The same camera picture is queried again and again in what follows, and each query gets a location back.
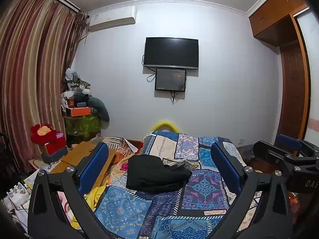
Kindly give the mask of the grey neck pillow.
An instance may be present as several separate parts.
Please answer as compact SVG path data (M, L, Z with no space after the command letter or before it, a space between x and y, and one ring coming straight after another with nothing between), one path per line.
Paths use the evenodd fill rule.
M99 100L98 98L90 96L88 99L88 106L96 109L96 113L99 115L101 119L102 129L107 129L110 123L110 116L104 102Z

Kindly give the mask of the orange box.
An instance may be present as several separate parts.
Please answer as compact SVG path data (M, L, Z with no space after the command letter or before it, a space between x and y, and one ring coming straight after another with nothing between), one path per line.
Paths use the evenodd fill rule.
M90 107L78 107L70 109L70 116L71 117L80 117L80 116L87 116L91 114Z

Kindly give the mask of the yellow pillow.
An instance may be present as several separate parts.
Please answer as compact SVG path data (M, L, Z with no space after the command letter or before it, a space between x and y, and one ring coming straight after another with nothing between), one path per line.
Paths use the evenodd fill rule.
M175 132L175 133L180 132L180 130L177 128L177 126L174 123L170 122L169 120L162 120L162 121L158 122L150 130L151 131L169 130L169 131Z

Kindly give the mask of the red plush toy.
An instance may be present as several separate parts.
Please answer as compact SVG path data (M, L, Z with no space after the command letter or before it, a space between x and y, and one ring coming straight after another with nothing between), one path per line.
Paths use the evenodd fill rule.
M43 147L47 155L53 155L67 145L64 134L55 130L52 125L36 124L31 126L30 131L31 141L40 148Z

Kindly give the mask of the black wall television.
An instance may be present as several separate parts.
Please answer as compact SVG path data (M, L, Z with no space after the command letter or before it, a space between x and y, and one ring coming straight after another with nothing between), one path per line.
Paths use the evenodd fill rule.
M147 37L144 66L149 68L199 68L198 39Z

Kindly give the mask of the striped red curtain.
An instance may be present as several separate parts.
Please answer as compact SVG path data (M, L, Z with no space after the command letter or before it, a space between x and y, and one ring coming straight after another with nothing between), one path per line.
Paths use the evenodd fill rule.
M12 0L1 15L1 132L11 143L18 169L30 172L40 157L31 127L64 132L61 94L87 13L55 0Z

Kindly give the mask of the small wall monitor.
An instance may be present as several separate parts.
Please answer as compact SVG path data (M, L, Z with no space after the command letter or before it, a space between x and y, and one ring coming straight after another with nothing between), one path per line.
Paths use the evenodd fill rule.
M155 90L185 92L186 80L186 70L157 69L155 77Z

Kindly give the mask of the white air conditioner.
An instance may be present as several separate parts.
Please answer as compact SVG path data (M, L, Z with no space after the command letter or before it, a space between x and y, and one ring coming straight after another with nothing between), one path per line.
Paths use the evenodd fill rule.
M96 32L136 23L137 9L134 5L115 9L100 9L90 14L89 31Z

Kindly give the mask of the green patterned box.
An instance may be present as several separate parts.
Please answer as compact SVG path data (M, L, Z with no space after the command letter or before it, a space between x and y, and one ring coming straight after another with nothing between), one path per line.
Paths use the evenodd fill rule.
M80 117L64 117L67 144L89 141L101 131L101 120L97 114Z

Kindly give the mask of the black zip hoodie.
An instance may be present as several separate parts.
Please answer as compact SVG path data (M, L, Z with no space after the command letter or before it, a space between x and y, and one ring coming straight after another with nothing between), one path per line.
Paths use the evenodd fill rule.
M174 192L188 182L192 172L184 166L165 165L153 155L135 155L128 160L126 188L149 194Z

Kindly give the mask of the clutter pile on box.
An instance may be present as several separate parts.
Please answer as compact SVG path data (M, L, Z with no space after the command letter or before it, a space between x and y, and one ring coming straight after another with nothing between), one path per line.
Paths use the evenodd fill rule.
M67 110L88 106L91 84L81 79L80 75L73 69L68 68L62 83L61 108Z

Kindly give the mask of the wooden wardrobe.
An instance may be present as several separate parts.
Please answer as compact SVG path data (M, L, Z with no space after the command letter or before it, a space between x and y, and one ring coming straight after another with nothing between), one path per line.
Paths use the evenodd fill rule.
M297 15L306 0L258 0L247 12L253 36L280 50L282 106L277 135L302 140L310 111L310 67Z

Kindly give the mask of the blue patchwork bedspread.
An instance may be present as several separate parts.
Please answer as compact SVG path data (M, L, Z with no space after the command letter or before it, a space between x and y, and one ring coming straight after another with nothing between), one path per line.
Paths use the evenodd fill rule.
M188 182L173 192L149 194L127 187L127 166L117 166L111 184L94 206L94 214L114 238L205 238L234 202L210 156L220 142L241 160L235 145L219 136L193 137L153 131L144 138L142 155L153 155L172 167L191 172Z

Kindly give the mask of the yellow cloth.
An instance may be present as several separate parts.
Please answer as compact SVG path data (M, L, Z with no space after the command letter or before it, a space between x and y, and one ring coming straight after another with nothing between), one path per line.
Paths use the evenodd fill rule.
M88 204L88 206L90 207L92 211L96 209L99 198L101 197L105 189L106 189L106 186L95 187L91 192L89 192L87 196L84 197L86 203ZM71 226L74 229L81 229L75 216L72 217Z

